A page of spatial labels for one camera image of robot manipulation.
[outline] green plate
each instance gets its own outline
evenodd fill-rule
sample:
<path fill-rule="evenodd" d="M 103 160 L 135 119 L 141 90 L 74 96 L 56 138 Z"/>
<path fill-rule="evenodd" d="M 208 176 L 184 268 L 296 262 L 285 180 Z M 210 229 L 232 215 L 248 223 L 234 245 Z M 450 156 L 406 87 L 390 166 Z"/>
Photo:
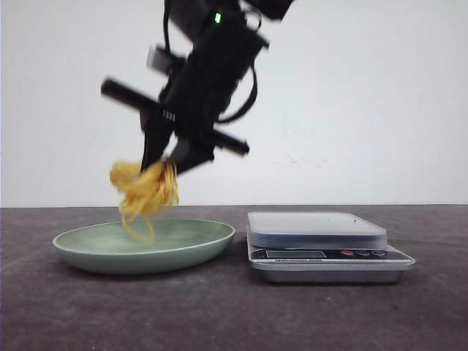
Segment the green plate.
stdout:
<path fill-rule="evenodd" d="M 104 274 L 149 274 L 191 267 L 218 256 L 232 241 L 228 224 L 195 219 L 152 219 L 156 238 L 145 244 L 121 222 L 65 232 L 53 239 L 58 254 L 70 265 Z M 148 233 L 144 221 L 131 223 Z"/>

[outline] table surface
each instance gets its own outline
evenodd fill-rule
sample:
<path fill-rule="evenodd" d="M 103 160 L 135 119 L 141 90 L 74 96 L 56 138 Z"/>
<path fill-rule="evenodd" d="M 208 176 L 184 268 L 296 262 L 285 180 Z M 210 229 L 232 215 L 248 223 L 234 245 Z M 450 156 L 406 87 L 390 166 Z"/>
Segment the table surface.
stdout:
<path fill-rule="evenodd" d="M 387 229 L 416 266 L 398 284 L 272 284 L 248 265 L 249 211 L 346 211 Z M 2 350 L 468 350 L 468 205 L 187 206 L 237 230 L 216 259 L 103 276 L 52 246 L 115 208 L 1 210 Z"/>

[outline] black cable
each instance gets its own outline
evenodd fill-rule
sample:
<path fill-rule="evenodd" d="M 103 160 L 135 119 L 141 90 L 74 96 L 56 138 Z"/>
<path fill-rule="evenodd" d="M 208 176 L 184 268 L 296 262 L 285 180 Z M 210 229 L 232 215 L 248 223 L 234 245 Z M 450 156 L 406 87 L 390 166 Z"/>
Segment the black cable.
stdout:
<path fill-rule="evenodd" d="M 232 121 L 235 121 L 236 119 L 239 119 L 240 117 L 245 115 L 247 113 L 247 111 L 250 110 L 250 108 L 254 105 L 255 100 L 257 99 L 257 94 L 258 94 L 257 73 L 255 72 L 255 67 L 254 67 L 253 64 L 250 66 L 250 68 L 252 68 L 252 75 L 253 75 L 253 78 L 254 78 L 254 85 L 252 86 L 252 90 L 250 91 L 249 98 L 245 102 L 244 106 L 242 106 L 239 109 L 239 111 L 234 113 L 231 117 L 227 117 L 225 119 L 216 121 L 217 123 L 224 124 L 224 123 L 230 123 Z"/>
<path fill-rule="evenodd" d="M 169 12 L 170 12 L 170 0 L 165 0 L 164 2 L 164 17 L 162 21 L 162 26 L 164 29 L 164 41 L 166 44 L 166 51 L 170 53 L 170 43 L 169 43 Z"/>

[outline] digital kitchen scale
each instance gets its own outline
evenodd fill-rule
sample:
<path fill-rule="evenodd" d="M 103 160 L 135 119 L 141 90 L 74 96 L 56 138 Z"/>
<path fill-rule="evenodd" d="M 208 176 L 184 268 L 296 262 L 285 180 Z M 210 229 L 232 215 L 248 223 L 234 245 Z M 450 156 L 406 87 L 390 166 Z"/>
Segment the digital kitchen scale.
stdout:
<path fill-rule="evenodd" d="M 247 245 L 270 282 L 391 283 L 415 264 L 384 228 L 342 212 L 251 212 Z"/>

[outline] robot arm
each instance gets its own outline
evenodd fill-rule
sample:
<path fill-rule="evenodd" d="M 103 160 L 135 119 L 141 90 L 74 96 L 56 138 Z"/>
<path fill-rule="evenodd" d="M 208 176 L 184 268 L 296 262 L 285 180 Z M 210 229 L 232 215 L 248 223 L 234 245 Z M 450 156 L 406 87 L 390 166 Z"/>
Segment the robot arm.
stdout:
<path fill-rule="evenodd" d="M 248 0 L 272 19 L 282 19 L 293 0 Z M 194 47 L 187 58 L 170 52 L 167 22 L 171 19 Z M 170 158 L 178 173 L 214 159 L 214 147 L 228 148 L 240 155 L 249 152 L 245 142 L 214 129 L 215 123 L 240 118 L 257 96 L 254 60 L 268 43 L 250 29 L 238 0 L 166 0 L 165 48 L 150 53 L 148 64 L 168 76 L 159 101 L 144 96 L 114 80 L 102 84 L 104 95 L 140 111 L 145 134 L 142 170 L 158 161 L 174 132 L 177 145 Z M 254 86 L 246 104 L 233 116 L 219 116 L 230 104 L 238 82 L 247 71 Z"/>

